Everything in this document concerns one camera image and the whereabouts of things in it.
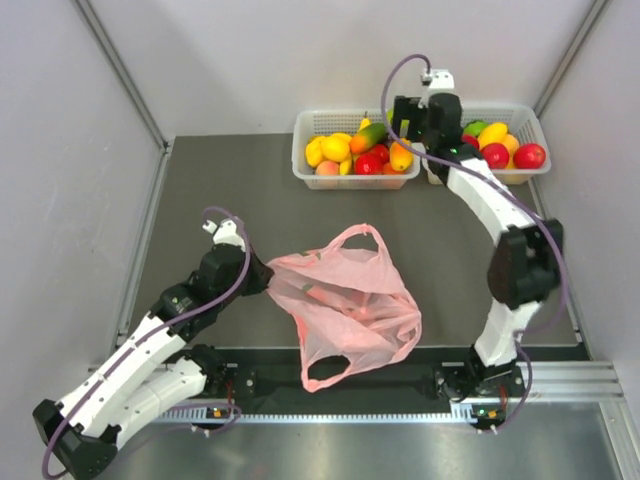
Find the green orange mango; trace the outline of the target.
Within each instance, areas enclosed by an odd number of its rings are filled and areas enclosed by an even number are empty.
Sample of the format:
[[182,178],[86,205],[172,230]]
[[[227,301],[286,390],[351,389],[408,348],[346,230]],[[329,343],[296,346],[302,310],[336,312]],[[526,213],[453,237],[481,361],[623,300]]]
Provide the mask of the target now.
[[386,138],[386,126],[380,122],[372,123],[352,136],[349,147],[353,154],[363,154]]

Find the yellow orange fruit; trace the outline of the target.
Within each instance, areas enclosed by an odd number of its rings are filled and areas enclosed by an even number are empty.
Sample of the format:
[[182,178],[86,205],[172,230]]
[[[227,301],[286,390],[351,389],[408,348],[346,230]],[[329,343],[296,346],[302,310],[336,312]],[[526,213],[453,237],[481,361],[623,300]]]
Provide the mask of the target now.
[[351,155],[350,141],[349,135],[335,133],[320,142],[321,153],[326,160],[341,163]]

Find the pink plastic bag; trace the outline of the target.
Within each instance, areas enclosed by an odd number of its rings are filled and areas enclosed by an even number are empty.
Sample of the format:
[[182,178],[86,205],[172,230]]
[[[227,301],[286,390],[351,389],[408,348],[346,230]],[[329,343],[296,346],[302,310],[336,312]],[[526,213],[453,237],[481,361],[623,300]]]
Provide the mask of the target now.
[[296,325],[301,383],[309,393],[399,363],[421,339],[421,311],[369,224],[267,265],[273,271],[267,292]]

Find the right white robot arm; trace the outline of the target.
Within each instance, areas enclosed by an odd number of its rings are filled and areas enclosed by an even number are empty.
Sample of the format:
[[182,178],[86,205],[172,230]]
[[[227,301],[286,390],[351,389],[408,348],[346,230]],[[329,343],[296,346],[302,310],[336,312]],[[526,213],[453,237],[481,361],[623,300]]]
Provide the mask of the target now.
[[468,206],[494,244],[485,327],[469,349],[463,372],[442,381],[456,401],[490,395],[512,374],[522,335],[562,284],[564,236],[559,221],[543,220],[522,205],[492,174],[481,152],[463,141],[462,112],[453,93],[436,93],[428,101],[398,96],[391,123],[395,133],[406,132],[411,152],[425,151],[429,171]]

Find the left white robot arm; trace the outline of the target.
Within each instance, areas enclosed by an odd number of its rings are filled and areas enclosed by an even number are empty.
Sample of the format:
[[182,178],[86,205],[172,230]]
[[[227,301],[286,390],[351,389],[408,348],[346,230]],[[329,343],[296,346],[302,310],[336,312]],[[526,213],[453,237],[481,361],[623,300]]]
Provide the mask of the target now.
[[239,297],[266,290],[273,271],[253,250],[218,244],[167,288],[125,343],[89,378],[33,411],[45,457],[75,479],[94,479],[147,424],[198,395],[229,395],[230,375],[199,333]]

